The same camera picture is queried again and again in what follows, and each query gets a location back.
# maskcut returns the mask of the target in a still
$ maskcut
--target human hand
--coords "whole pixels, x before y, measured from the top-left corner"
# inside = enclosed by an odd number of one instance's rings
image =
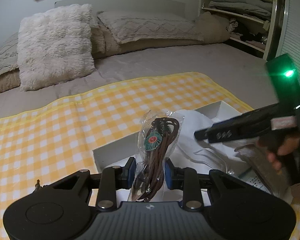
[[[278,148],[277,154],[269,151],[268,149],[266,150],[267,159],[272,164],[275,170],[279,171],[282,167],[282,163],[277,159],[277,155],[283,156],[292,153],[299,147],[299,143],[300,133],[294,133],[285,137],[283,143]],[[264,143],[261,140],[258,140],[257,145],[260,147],[267,147],[267,145],[264,145]]]

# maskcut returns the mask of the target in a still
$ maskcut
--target white fluffy pillow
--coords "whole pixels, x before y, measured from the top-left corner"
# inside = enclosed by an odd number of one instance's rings
[[[91,5],[73,4],[21,21],[17,47],[21,91],[63,83],[95,70],[90,18]]]
[[[203,41],[194,24],[174,14],[109,11],[98,14],[117,43],[140,39],[187,39]]]

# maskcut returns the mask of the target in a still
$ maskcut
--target mattress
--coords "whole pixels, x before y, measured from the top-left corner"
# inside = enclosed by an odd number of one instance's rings
[[[265,61],[226,44],[145,49],[97,60],[96,71],[84,78],[21,92],[0,94],[0,118],[38,109],[52,101],[106,84],[145,76],[199,72],[253,108],[276,102]]]

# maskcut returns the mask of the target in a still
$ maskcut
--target circular cap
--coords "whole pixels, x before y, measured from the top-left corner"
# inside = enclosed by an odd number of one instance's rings
[[[11,239],[67,240],[83,233],[90,209],[72,190],[46,188],[12,203],[3,215]]]
[[[113,202],[111,200],[101,200],[98,202],[98,206],[100,208],[110,208],[113,206]]]
[[[248,188],[223,192],[211,206],[209,219],[216,232],[236,240],[288,239],[296,223],[285,201]]]
[[[186,207],[191,208],[191,209],[197,209],[197,208],[200,208],[201,206],[202,206],[202,204],[197,200],[191,200],[186,203]]]

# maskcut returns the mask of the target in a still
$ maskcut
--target red gemstone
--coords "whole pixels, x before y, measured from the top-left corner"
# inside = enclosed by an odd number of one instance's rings
[[[154,142],[156,142],[157,141],[157,137],[156,136],[151,136],[150,138],[149,138],[149,143],[154,143]]]

